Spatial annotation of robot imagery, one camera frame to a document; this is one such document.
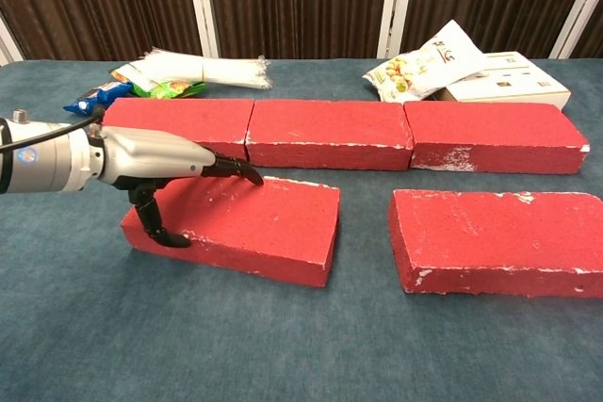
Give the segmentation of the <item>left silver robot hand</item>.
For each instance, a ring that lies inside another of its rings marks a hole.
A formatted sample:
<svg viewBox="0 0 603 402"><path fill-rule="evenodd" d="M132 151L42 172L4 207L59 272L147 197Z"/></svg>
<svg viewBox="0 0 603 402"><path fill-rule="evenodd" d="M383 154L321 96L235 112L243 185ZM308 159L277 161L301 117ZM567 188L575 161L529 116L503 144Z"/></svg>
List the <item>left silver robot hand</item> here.
<svg viewBox="0 0 603 402"><path fill-rule="evenodd" d="M164 228L155 199L158 189L195 177L238 176L254 185L264 183L249 162L168 132L106 126L101 137L105 159L99 180L128 192L144 231L164 247L187 248L190 241Z"/></svg>

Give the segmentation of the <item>red foam brick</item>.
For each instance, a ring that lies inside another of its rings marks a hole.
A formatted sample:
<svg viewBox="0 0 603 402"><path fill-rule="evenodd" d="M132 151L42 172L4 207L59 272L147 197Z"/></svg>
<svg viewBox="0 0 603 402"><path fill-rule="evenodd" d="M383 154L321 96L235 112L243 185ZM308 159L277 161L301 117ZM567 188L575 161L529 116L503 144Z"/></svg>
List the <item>red foam brick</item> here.
<svg viewBox="0 0 603 402"><path fill-rule="evenodd" d="M334 186L273 176L261 186L196 178L174 181L155 198L165 228L190 245L158 245L130 210L122 231L135 249L313 287L329 279L340 203Z"/></svg>
<svg viewBox="0 0 603 402"><path fill-rule="evenodd" d="M595 195L396 189L389 225L407 294L603 299Z"/></svg>
<svg viewBox="0 0 603 402"><path fill-rule="evenodd" d="M554 105L419 101L404 105L413 169L575 174L590 143Z"/></svg>
<svg viewBox="0 0 603 402"><path fill-rule="evenodd" d="M169 132L245 160L252 112L251 99L119 98L105 113L104 124Z"/></svg>
<svg viewBox="0 0 603 402"><path fill-rule="evenodd" d="M414 142L400 104L273 99L254 103L246 148L258 167L399 171Z"/></svg>

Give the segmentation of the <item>green snack packet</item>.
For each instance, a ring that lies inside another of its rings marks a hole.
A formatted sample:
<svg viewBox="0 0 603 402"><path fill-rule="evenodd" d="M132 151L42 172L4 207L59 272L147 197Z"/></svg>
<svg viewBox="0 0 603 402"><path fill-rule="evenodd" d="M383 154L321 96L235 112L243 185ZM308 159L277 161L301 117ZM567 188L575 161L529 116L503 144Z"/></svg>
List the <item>green snack packet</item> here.
<svg viewBox="0 0 603 402"><path fill-rule="evenodd" d="M202 92L204 88L204 82L189 83L181 81L170 81L155 86L151 90L144 90L136 84L133 84L132 92L137 96L143 98L175 99L192 97L193 95L197 95Z"/></svg>

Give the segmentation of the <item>blue cookie packet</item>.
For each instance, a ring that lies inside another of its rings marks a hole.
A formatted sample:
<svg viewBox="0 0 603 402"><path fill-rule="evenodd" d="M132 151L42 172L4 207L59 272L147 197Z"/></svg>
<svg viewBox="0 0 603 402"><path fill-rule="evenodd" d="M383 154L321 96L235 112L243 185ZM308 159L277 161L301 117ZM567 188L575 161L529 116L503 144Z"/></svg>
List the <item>blue cookie packet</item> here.
<svg viewBox="0 0 603 402"><path fill-rule="evenodd" d="M88 92L78 97L63 109L69 113L79 116L90 116L97 105L103 108L109 108L111 104L120 97L127 95L133 85L129 82L108 82L101 86L92 88Z"/></svg>

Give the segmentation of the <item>green orange snack bag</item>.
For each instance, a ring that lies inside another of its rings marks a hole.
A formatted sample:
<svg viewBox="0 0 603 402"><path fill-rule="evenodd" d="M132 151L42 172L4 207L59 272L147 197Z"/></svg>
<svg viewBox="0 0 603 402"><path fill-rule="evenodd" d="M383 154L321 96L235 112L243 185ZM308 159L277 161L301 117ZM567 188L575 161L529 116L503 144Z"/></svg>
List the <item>green orange snack bag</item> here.
<svg viewBox="0 0 603 402"><path fill-rule="evenodd" d="M158 82L145 75L132 62L110 70L109 75L119 82L131 83L145 92L151 92L159 86Z"/></svg>

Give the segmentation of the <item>blue felt table cover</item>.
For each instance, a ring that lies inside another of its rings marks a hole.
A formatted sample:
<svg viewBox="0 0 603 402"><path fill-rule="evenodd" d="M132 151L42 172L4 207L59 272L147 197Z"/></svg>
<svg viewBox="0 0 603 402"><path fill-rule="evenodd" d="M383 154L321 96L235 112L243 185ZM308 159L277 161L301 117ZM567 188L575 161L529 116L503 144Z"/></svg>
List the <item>blue felt table cover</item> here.
<svg viewBox="0 0 603 402"><path fill-rule="evenodd" d="M407 295L391 250L397 188L603 197L603 58L540 66L577 175L280 171L340 190L323 289L133 250L107 185L0 196L0 402L603 402L603 300Z"/></svg>

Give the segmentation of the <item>white nut snack bag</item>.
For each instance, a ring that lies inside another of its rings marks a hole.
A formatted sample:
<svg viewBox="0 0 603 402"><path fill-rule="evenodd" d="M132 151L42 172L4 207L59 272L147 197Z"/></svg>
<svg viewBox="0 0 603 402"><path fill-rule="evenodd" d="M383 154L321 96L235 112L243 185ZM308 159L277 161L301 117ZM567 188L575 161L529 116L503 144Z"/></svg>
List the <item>white nut snack bag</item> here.
<svg viewBox="0 0 603 402"><path fill-rule="evenodd" d="M363 78L383 102L404 104L481 72L486 64L485 54L450 20L420 48L390 58Z"/></svg>

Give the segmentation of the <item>white flat cardboard box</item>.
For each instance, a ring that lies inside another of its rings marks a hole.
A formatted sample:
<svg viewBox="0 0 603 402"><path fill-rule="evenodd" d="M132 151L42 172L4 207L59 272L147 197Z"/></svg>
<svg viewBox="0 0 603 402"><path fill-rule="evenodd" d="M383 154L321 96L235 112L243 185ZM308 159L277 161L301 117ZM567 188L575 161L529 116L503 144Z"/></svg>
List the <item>white flat cardboard box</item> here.
<svg viewBox="0 0 603 402"><path fill-rule="evenodd" d="M563 110L571 91L516 51L485 54L487 64L430 96L440 101L536 103Z"/></svg>

